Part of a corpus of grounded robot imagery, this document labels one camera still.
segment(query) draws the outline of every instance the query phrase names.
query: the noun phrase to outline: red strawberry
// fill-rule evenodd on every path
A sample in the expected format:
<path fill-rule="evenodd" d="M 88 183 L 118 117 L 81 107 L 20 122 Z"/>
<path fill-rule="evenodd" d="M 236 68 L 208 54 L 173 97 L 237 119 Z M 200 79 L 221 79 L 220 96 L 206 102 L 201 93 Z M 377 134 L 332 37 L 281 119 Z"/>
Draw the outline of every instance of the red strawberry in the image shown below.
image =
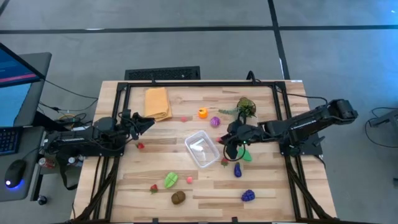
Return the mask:
<path fill-rule="evenodd" d="M 143 143 L 138 143 L 137 148 L 138 149 L 143 149 L 143 148 L 145 148 L 145 146 L 144 146 Z"/>
<path fill-rule="evenodd" d="M 228 166 L 228 160 L 226 160 L 225 158 L 223 158 L 222 160 L 221 160 L 221 165 L 223 165 L 224 166 L 224 168 L 226 167 L 226 166 Z"/>
<path fill-rule="evenodd" d="M 157 192 L 157 185 L 156 184 L 152 185 L 149 190 L 150 190 L 150 194 L 156 193 Z"/>

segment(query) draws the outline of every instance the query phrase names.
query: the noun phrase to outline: keyboard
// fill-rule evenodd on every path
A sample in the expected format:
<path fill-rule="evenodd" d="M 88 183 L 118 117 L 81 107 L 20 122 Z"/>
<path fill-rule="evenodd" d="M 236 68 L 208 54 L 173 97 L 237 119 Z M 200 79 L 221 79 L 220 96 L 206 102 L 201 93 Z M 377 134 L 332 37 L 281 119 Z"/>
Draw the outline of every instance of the keyboard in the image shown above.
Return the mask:
<path fill-rule="evenodd" d="M 18 152 L 19 138 L 22 128 L 0 129 L 0 156 Z"/>
<path fill-rule="evenodd" d="M 199 80 L 199 66 L 126 70 L 125 80 Z"/>

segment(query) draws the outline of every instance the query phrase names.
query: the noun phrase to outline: clear plastic container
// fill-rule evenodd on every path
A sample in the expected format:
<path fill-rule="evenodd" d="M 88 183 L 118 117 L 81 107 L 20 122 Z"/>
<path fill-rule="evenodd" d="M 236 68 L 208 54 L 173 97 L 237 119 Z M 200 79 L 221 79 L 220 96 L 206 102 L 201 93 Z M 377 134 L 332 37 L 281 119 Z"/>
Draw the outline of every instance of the clear plastic container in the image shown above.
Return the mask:
<path fill-rule="evenodd" d="M 218 149 L 205 131 L 186 138 L 185 145 L 200 168 L 206 168 L 220 158 Z"/>

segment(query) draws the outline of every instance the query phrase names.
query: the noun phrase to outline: computer mouse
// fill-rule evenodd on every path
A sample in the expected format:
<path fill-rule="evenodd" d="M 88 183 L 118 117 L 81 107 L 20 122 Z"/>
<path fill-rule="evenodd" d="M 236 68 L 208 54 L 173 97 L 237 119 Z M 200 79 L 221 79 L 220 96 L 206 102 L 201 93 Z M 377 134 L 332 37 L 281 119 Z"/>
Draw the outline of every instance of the computer mouse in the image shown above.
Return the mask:
<path fill-rule="evenodd" d="M 8 188 L 18 186 L 24 175 L 26 168 L 26 162 L 22 159 L 18 159 L 8 167 L 6 175 L 4 176 L 4 183 Z"/>

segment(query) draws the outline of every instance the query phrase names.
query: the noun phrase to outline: blue light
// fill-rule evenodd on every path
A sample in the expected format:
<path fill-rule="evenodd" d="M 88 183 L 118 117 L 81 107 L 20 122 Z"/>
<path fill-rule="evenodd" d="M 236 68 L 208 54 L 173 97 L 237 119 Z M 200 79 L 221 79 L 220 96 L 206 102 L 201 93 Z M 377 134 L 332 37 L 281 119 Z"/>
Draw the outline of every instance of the blue light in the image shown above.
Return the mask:
<path fill-rule="evenodd" d="M 11 188 L 8 188 L 8 187 L 7 187 L 7 188 L 8 188 L 10 191 L 16 191 L 16 190 L 19 190 L 23 185 L 24 185 L 24 180 L 21 180 L 17 186 L 11 187 Z"/>

